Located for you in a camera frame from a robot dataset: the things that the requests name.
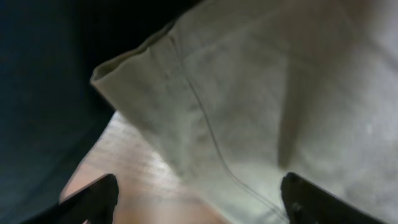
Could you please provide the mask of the olive green shorts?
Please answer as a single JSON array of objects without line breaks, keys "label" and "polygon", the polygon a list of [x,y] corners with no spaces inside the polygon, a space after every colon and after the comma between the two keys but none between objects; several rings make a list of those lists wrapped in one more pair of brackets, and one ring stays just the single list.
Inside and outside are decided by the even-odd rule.
[{"label": "olive green shorts", "polygon": [[231,222],[290,171],[397,222],[396,1],[203,1],[91,84]]}]

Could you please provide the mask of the black garment under t-shirt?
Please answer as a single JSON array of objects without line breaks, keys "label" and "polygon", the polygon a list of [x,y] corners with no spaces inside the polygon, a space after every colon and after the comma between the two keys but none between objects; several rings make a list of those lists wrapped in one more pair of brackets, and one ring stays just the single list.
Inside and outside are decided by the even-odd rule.
[{"label": "black garment under t-shirt", "polygon": [[189,0],[1,0],[1,222],[56,204],[114,110],[91,86]]}]

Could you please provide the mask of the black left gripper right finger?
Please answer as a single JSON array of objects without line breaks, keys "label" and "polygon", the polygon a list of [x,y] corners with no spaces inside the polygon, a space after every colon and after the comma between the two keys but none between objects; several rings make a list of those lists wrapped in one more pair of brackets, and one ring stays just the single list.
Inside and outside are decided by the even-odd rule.
[{"label": "black left gripper right finger", "polygon": [[290,224],[384,224],[294,172],[280,185]]}]

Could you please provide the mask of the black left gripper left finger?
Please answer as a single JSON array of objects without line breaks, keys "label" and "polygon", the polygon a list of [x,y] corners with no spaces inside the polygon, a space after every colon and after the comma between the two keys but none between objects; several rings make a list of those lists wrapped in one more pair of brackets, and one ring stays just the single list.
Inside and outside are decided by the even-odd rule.
[{"label": "black left gripper left finger", "polygon": [[105,174],[22,224],[112,224],[118,196],[116,176]]}]

